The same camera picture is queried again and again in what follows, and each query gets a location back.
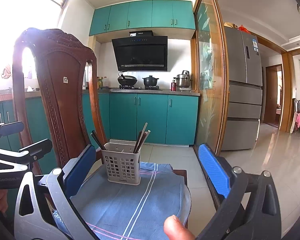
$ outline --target black range hood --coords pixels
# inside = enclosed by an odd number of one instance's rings
[[[113,39],[119,71],[168,71],[168,37],[134,36]]]

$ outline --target red bottle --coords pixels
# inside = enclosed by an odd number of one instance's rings
[[[176,81],[173,80],[172,83],[171,83],[171,91],[176,91]]]

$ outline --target glass sliding door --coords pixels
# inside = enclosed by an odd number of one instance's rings
[[[195,146],[220,152],[228,107],[229,78],[226,41],[216,0],[199,0],[194,12],[199,55],[201,100]]]

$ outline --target red bag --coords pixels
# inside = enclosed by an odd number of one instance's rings
[[[251,34],[251,32],[249,32],[247,28],[243,27],[243,25],[241,25],[238,30]]]

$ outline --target chopstick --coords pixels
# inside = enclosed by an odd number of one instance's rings
[[[92,130],[91,136],[92,136],[92,138],[96,141],[96,143],[100,146],[101,150],[104,150],[104,151],[107,150],[107,149],[104,147],[104,145],[102,145],[102,143],[100,143],[100,141],[99,141],[99,139],[98,139],[98,136],[97,136],[97,133],[96,133],[95,130]]]
[[[136,150],[135,153],[137,153],[137,152],[140,150],[140,148],[142,147],[142,145],[145,143],[147,137],[149,136],[149,133],[150,133],[150,132],[151,132],[151,131],[148,130],[147,132],[144,133],[144,135],[142,136],[142,138],[141,138],[141,140],[140,140],[140,143],[139,143],[139,145],[138,145],[138,148],[137,148],[137,150]]]
[[[139,132],[138,139],[136,141],[136,145],[135,145],[135,147],[133,149],[133,153],[137,153],[137,151],[135,151],[135,150],[137,149],[137,147],[138,147],[138,145],[140,143],[140,138],[143,136],[143,134],[144,134],[144,132],[146,130],[147,125],[148,125],[148,123],[146,122],[145,125],[144,125],[144,127],[143,127],[143,129],[142,129],[142,131]]]

